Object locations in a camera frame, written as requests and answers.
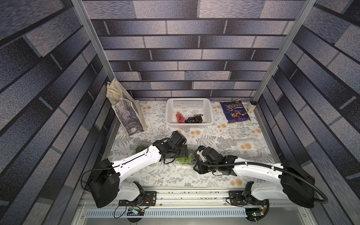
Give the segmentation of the green grape bunch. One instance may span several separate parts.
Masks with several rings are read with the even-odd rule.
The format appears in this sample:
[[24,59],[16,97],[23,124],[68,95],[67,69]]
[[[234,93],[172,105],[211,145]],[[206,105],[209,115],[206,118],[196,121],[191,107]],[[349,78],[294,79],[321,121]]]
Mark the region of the green grape bunch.
[[183,164],[183,165],[194,165],[196,163],[196,161],[192,155],[189,155],[187,157],[177,158],[176,163]]
[[142,152],[147,149],[147,146],[139,145],[136,147],[136,153]]

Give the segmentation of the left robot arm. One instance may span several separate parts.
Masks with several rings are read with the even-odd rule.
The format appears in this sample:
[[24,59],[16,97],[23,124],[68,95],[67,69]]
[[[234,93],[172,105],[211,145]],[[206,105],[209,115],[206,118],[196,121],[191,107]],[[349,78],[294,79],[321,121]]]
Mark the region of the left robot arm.
[[150,145],[145,150],[122,160],[114,162],[108,159],[102,160],[97,168],[92,170],[87,183],[96,207],[105,207],[116,198],[121,201],[121,205],[142,204],[146,197],[142,186],[136,181],[133,183],[123,183],[123,181],[149,165],[166,158],[175,159],[182,154],[188,154],[187,145],[175,148],[172,153],[167,143],[160,142],[158,145]]

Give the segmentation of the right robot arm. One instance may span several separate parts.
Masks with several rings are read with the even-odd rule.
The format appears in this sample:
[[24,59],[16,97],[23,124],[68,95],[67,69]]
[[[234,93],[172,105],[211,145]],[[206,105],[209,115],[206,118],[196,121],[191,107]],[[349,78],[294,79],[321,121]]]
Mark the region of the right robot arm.
[[247,176],[264,180],[264,183],[249,181],[238,197],[231,196],[234,205],[266,205],[268,200],[291,201],[304,208],[314,207],[315,180],[292,162],[263,164],[236,156],[213,160],[196,155],[193,168],[199,174],[219,172],[221,175]]

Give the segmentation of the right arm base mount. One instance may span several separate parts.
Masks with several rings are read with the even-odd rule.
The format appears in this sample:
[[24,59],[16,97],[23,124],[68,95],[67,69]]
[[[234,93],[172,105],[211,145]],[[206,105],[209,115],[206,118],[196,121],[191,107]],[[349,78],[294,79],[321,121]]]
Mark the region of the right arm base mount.
[[254,206],[268,206],[269,200],[257,200],[255,197],[253,197],[249,191],[245,191],[246,193],[243,193],[244,191],[228,191],[229,197],[227,198],[227,201],[232,206],[247,206],[247,205],[254,205]]

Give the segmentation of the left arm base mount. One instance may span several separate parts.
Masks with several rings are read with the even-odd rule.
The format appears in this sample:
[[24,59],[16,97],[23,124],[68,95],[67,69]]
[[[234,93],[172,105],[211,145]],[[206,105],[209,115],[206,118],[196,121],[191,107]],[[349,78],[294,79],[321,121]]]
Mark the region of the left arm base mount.
[[151,207],[156,205],[157,192],[156,191],[145,191],[144,194],[140,194],[133,201],[120,200],[119,206],[144,206]]

